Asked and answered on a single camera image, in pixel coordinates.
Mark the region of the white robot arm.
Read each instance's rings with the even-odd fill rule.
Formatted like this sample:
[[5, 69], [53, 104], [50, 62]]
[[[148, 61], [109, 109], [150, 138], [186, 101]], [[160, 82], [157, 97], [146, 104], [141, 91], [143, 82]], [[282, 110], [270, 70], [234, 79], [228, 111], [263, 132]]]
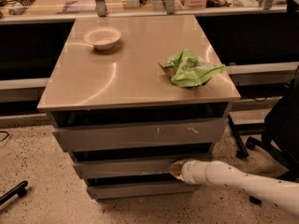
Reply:
[[190, 185], [242, 189], [247, 194], [299, 216], [299, 184], [244, 173], [223, 161], [175, 161], [170, 174]]

